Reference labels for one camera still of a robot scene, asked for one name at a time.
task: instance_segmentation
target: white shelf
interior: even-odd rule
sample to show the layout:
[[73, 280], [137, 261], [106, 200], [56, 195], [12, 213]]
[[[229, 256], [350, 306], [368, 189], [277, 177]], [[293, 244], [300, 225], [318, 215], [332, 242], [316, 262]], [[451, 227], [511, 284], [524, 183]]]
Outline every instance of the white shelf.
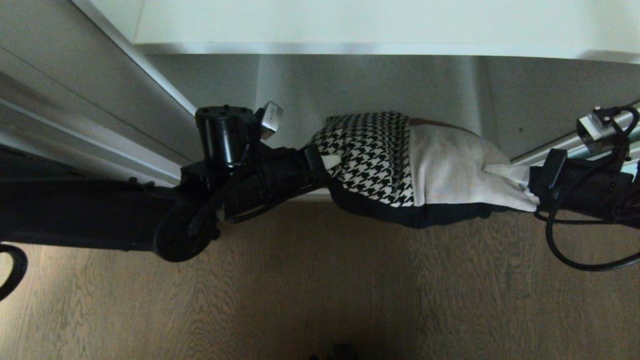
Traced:
[[637, 0], [92, 0], [146, 53], [446, 54], [640, 63]]

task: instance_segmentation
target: houndstooth pattern fabric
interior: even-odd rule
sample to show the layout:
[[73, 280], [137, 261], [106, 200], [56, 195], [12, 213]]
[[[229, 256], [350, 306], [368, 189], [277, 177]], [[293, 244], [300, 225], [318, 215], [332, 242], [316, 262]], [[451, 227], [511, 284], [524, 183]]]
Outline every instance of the houndstooth pattern fabric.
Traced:
[[311, 140], [322, 155], [342, 162], [329, 169], [345, 189], [391, 205], [413, 206], [409, 164], [409, 117], [396, 112], [327, 119]]

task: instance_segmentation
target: black cable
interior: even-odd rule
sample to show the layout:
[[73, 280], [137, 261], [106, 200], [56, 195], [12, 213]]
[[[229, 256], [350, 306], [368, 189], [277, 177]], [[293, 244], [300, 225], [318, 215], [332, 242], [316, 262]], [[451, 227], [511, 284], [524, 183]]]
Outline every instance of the black cable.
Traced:
[[0, 286], [0, 301], [9, 296], [9, 294], [18, 287], [18, 284], [20, 284], [24, 274], [27, 272], [27, 265], [29, 263], [24, 251], [15, 246], [0, 243], [0, 253], [3, 252], [11, 255], [13, 268], [7, 280]]
[[[546, 222], [549, 218], [541, 215], [540, 212], [538, 210], [536, 210], [536, 212], [533, 213], [533, 216], [536, 217], [538, 220], [544, 221]], [[602, 221], [602, 220], [554, 220], [554, 222], [556, 224], [561, 224], [561, 225], [607, 225], [607, 224], [611, 224], [609, 222], [606, 221]]]
[[602, 264], [582, 264], [582, 263], [578, 263], [578, 262], [573, 261], [573, 260], [569, 259], [568, 257], [566, 257], [558, 249], [558, 247], [556, 245], [556, 242], [554, 240], [554, 230], [553, 230], [554, 223], [560, 224], [560, 221], [564, 221], [564, 220], [556, 220], [556, 215], [557, 215], [558, 210], [560, 210], [562, 204], [564, 203], [564, 200], [567, 198], [568, 194], [570, 194], [583, 181], [585, 181], [590, 176], [592, 176], [593, 174], [598, 172], [600, 169], [602, 169], [602, 168], [606, 167], [607, 165], [609, 165], [610, 162], [614, 161], [620, 155], [620, 152], [625, 147], [626, 147], [626, 150], [628, 150], [628, 142], [626, 142], [626, 140], [628, 139], [628, 135], [631, 133], [631, 131], [633, 131], [634, 128], [637, 126], [637, 123], [640, 120], [640, 115], [638, 114], [638, 111], [635, 108], [632, 108], [630, 106], [622, 106], [622, 107], [620, 107], [618, 109], [620, 111], [629, 111], [629, 112], [631, 112], [631, 114], [634, 117], [633, 121], [631, 122], [631, 124], [629, 125], [627, 130], [623, 133], [623, 136], [618, 140], [618, 143], [616, 144], [616, 146], [615, 146], [614, 150], [611, 152], [611, 154], [607, 158], [602, 159], [599, 164], [594, 165], [589, 170], [587, 170], [578, 179], [576, 179], [574, 182], [572, 182], [571, 185], [565, 191], [562, 192], [562, 194], [558, 197], [558, 200], [556, 201], [556, 204], [554, 205], [554, 207], [551, 209], [551, 211], [549, 211], [549, 216], [547, 218], [547, 226], [545, 227], [545, 234], [546, 234], [546, 237], [547, 237], [547, 245], [549, 246], [549, 249], [558, 258], [558, 260], [560, 260], [564, 264], [566, 264], [566, 265], [568, 265], [568, 266], [570, 266], [572, 268], [578, 269], [578, 270], [593, 271], [593, 272], [596, 272], [596, 271], [597, 272], [609, 271], [609, 270], [615, 270], [615, 269], [623, 268], [625, 266], [633, 265], [633, 264], [636, 264], [636, 263], [640, 263], [640, 252], [638, 252], [636, 254], [633, 254], [631, 256], [627, 256], [627, 257], [625, 257], [623, 259], [619, 259], [619, 260], [616, 260], [616, 261], [611, 261], [611, 262], [608, 262], [608, 263], [602, 263]]
[[640, 97], [637, 98], [636, 100], [633, 100], [632, 102], [626, 104], [625, 106], [633, 106], [633, 105], [635, 105], [635, 104], [637, 104], [639, 102], [640, 102]]
[[634, 220], [640, 218], [640, 214], [635, 214], [635, 215], [631, 215], [630, 217], [619, 217], [616, 216], [616, 220], [622, 220], [622, 221], [628, 221], [628, 220]]

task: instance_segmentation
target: white wall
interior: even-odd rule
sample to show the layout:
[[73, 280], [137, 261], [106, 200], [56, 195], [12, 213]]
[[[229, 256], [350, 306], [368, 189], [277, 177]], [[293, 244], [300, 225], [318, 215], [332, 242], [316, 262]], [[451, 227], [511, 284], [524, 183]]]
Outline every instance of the white wall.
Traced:
[[145, 0], [89, 0], [118, 29], [133, 42]]
[[145, 3], [135, 44], [187, 53], [464, 54], [640, 62], [637, 0]]
[[596, 105], [640, 97], [640, 65], [537, 58], [485, 59], [499, 145], [512, 158], [575, 131]]
[[285, 109], [272, 146], [305, 145], [332, 115], [385, 110], [491, 137], [476, 71], [471, 57], [261, 55], [256, 106]]
[[258, 55], [149, 55], [147, 59], [197, 108], [253, 108]]

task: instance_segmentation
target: black fabric trim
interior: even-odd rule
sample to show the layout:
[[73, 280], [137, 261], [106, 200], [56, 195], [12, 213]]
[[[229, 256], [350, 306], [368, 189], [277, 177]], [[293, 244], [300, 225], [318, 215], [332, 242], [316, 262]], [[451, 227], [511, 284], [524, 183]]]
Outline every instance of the black fabric trim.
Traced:
[[337, 179], [329, 182], [331, 198], [348, 213], [401, 224], [414, 229], [449, 225], [473, 218], [488, 218], [493, 212], [513, 210], [504, 206], [475, 202], [470, 204], [426, 204], [394, 208], [345, 189]]

